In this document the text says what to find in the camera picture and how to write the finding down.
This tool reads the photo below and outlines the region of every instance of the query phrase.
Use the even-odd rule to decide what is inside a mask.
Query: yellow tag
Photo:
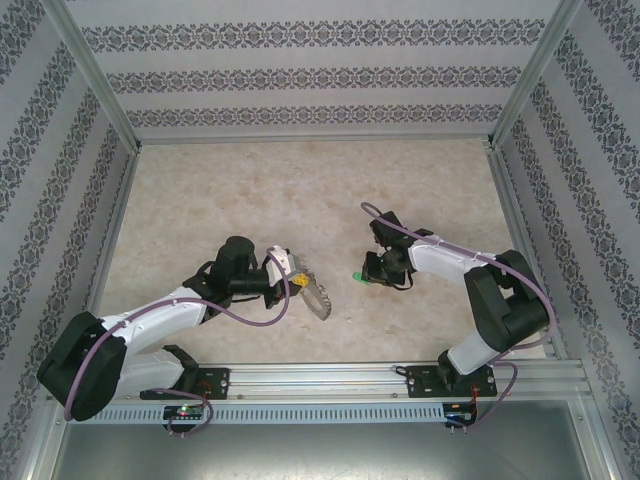
[[[307,277],[304,273],[301,273],[293,277],[291,282],[304,288],[309,284],[309,277]]]

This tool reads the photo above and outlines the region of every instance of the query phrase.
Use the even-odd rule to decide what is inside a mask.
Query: damask pattern wall
[[[639,2],[585,1],[502,145],[569,353],[640,477]]]
[[[0,3],[0,479],[57,333],[85,308],[129,153],[37,1]]]
[[[488,134],[556,5],[68,2],[143,140]]]

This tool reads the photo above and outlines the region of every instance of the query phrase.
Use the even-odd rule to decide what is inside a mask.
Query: marble floor
[[[294,298],[269,328],[221,315],[163,343],[200,363],[435,360],[473,326],[466,292],[421,275],[408,292],[353,280],[375,250],[362,201],[461,245],[511,247],[480,140],[145,146],[99,313],[166,295],[242,235],[259,261],[272,244],[298,254],[326,287],[331,317]],[[281,305],[233,310],[262,321]]]

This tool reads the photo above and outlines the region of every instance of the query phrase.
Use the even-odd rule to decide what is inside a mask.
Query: robotic arm
[[[381,214],[380,218],[402,227],[391,211]],[[380,251],[367,252],[362,280],[406,290],[413,284],[411,275],[421,272],[439,275],[467,289],[476,328],[438,358],[438,376],[448,390],[455,389],[496,356],[549,325],[545,306],[527,285],[477,258],[494,259],[537,285],[520,253],[509,250],[501,255],[478,254],[470,258],[439,246],[442,239],[425,229],[415,233],[428,237],[433,243],[416,240],[378,220],[369,225]]]
[[[96,341],[119,322],[136,312],[134,322],[112,333],[96,350],[84,372],[71,408],[76,420],[86,420],[102,410],[114,397],[138,394],[152,388],[194,392],[198,364],[179,347],[166,346],[149,354],[143,349],[165,336],[195,327],[220,312],[198,299],[228,308],[236,295],[259,295],[270,309],[284,298],[284,282],[291,296],[309,283],[297,256],[279,246],[271,250],[258,268],[253,243],[231,237],[218,251],[215,261],[205,263],[197,273],[171,294],[131,312],[96,318],[89,312],[76,315],[64,330],[38,370],[38,380],[62,404],[67,402],[73,381],[87,353]],[[194,302],[171,302],[173,299]],[[167,305],[152,307],[159,302]]]

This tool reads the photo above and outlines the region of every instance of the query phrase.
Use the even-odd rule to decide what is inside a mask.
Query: enclosure
[[[5,0],[1,478],[640,476],[637,9]],[[467,336],[466,292],[355,281],[375,249],[363,201],[520,251],[553,304],[557,331],[508,355],[515,386],[477,430],[450,435],[446,402],[395,373]],[[270,328],[219,316],[164,339],[229,369],[197,437],[160,426],[180,400],[64,421],[36,373],[70,319],[167,295],[233,235],[259,261],[299,255],[331,316],[293,297]],[[499,392],[511,377],[495,367]]]

